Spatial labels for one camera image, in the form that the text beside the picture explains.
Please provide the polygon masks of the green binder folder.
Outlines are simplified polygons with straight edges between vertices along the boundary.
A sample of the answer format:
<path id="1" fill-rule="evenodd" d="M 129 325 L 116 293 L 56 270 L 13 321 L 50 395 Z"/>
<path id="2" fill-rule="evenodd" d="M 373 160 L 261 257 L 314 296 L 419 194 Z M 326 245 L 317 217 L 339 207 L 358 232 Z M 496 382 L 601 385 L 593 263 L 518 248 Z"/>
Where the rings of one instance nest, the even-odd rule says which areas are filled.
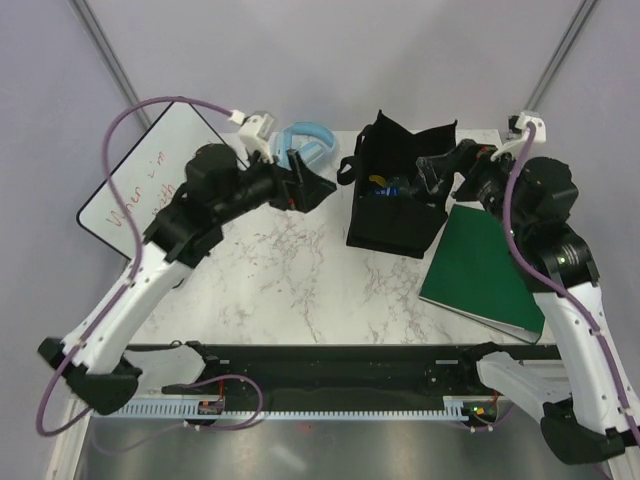
<path id="1" fill-rule="evenodd" d="M 477 208 L 453 206 L 419 298 L 528 344 L 544 330 L 501 225 Z"/>

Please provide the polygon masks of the whiteboard with red writing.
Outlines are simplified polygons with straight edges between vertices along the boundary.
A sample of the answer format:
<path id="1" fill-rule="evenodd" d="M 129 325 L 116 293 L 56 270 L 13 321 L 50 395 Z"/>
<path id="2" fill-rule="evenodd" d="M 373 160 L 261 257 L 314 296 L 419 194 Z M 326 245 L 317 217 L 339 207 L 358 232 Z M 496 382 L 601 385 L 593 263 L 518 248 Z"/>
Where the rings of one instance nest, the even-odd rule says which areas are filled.
<path id="1" fill-rule="evenodd" d="M 185 180 L 186 163 L 208 143 L 230 145 L 238 156 L 238 167 L 248 166 L 246 151 L 236 135 L 218 133 L 195 107 L 172 103 L 115 164 L 111 178 L 139 232 L 171 201 Z M 106 183 L 79 209 L 76 221 L 122 256 L 130 259 L 135 255 L 130 225 Z"/>

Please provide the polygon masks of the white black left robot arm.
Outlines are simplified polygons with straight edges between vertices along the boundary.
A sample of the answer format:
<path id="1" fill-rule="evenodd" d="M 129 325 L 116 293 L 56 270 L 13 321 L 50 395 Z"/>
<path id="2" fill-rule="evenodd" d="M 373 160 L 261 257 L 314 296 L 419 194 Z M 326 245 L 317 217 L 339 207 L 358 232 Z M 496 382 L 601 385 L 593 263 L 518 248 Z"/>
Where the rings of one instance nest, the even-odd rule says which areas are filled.
<path id="1" fill-rule="evenodd" d="M 335 183 L 312 172 L 297 151 L 287 156 L 290 166 L 282 168 L 253 153 L 241 170 L 230 146 L 200 147 L 106 304 L 65 337 L 41 342 L 39 355 L 91 409 L 109 415 L 134 396 L 142 371 L 125 359 L 126 347 L 165 295 L 222 241 L 225 224 L 263 204 L 308 213 L 335 192 Z"/>

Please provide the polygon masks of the black canvas bag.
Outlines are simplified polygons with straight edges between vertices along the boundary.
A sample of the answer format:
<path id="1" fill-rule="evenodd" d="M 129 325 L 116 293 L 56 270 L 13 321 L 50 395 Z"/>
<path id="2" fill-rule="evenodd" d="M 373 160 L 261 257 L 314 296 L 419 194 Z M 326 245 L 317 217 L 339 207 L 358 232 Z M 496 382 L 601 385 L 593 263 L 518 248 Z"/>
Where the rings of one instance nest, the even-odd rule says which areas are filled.
<path id="1" fill-rule="evenodd" d="M 418 179 L 416 160 L 449 152 L 456 146 L 455 121 L 412 133 L 383 113 L 356 137 L 354 152 L 341 159 L 337 181 L 354 186 L 346 245 L 421 259 L 447 220 L 444 208 L 425 203 L 426 190 Z M 397 197 L 376 197 L 381 188 L 369 182 L 380 175 L 386 187 L 398 187 Z"/>

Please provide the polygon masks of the light blue headphones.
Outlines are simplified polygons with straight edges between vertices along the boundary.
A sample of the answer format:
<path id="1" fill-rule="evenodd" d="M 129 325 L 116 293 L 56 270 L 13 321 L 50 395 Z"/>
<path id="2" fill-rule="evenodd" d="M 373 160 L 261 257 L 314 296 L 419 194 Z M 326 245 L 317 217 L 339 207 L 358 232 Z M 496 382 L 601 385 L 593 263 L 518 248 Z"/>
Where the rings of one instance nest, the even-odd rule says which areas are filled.
<path id="1" fill-rule="evenodd" d="M 278 132 L 271 140 L 270 150 L 280 167 L 290 170 L 287 151 L 299 153 L 304 164 L 320 174 L 335 158 L 338 140 L 327 127 L 314 122 L 296 122 Z"/>

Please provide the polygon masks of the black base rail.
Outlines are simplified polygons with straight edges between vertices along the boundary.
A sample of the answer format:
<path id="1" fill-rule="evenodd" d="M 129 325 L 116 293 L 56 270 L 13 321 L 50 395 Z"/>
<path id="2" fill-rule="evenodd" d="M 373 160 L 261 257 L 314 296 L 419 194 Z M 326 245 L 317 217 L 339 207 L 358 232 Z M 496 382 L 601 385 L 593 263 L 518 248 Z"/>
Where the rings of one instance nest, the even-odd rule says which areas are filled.
<path id="1" fill-rule="evenodd" d="M 213 345 L 190 341 L 196 368 L 178 379 L 178 362 L 154 374 L 143 392 L 221 394 L 234 409 L 251 410 L 257 396 L 269 409 L 400 409 L 436 407 L 443 397 L 486 399 L 492 389 L 472 360 L 498 345 Z"/>

